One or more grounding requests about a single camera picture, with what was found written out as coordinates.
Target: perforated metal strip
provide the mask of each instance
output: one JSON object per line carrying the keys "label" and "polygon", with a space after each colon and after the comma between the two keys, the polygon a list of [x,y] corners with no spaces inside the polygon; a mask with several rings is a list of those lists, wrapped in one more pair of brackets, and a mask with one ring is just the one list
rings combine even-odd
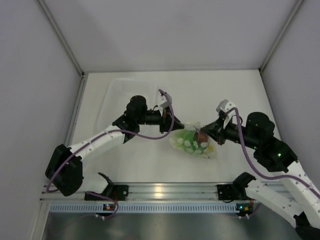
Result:
{"label": "perforated metal strip", "polygon": [[[112,213],[104,203],[53,203],[51,213]],[[118,213],[238,213],[235,203],[119,203]]]}

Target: white table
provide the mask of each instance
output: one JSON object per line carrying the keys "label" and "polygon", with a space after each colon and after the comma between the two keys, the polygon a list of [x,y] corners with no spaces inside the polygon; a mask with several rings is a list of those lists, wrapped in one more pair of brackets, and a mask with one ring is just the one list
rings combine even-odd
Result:
{"label": "white table", "polygon": [[[102,101],[108,85],[116,78],[155,81],[172,96],[174,113],[182,122],[196,120],[208,124],[215,121],[218,118],[216,107],[224,99],[237,105],[244,123],[248,114],[256,111],[267,114],[274,121],[258,70],[90,73],[73,144],[97,134],[94,126]],[[156,133],[158,129],[154,126],[152,131]],[[204,159],[173,149],[168,138],[134,137],[92,161],[91,171],[102,172],[114,182],[128,183],[231,182],[243,172],[253,174],[239,144],[227,141],[223,146],[215,144],[215,147],[217,159]],[[257,168],[269,175],[255,161],[253,151],[249,149],[248,152]]]}

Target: plastic bag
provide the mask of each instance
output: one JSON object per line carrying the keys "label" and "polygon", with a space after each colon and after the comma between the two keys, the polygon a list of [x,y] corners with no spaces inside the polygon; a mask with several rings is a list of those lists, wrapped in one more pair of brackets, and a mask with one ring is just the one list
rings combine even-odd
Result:
{"label": "plastic bag", "polygon": [[200,131],[199,121],[184,123],[184,129],[175,130],[169,136],[169,142],[175,149],[200,158],[216,158],[214,141]]}

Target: gray floor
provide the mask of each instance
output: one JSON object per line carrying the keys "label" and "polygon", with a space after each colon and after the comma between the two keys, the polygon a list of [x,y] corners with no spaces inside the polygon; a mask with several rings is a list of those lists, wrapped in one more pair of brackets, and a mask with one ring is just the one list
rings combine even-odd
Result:
{"label": "gray floor", "polygon": [[284,219],[264,206],[250,220],[207,213],[119,214],[104,221],[94,214],[81,216],[50,214],[42,240],[300,240]]}

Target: gray wall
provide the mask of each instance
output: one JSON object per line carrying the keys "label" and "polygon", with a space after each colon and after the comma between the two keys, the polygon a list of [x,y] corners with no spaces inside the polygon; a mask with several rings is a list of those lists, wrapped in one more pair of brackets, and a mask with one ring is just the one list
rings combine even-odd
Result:
{"label": "gray wall", "polygon": [[79,76],[35,0],[0,7],[0,239],[25,240]]}
{"label": "gray wall", "polygon": [[297,0],[45,0],[85,71],[251,68]]}
{"label": "gray wall", "polygon": [[264,71],[282,136],[320,188],[320,1],[307,0]]}

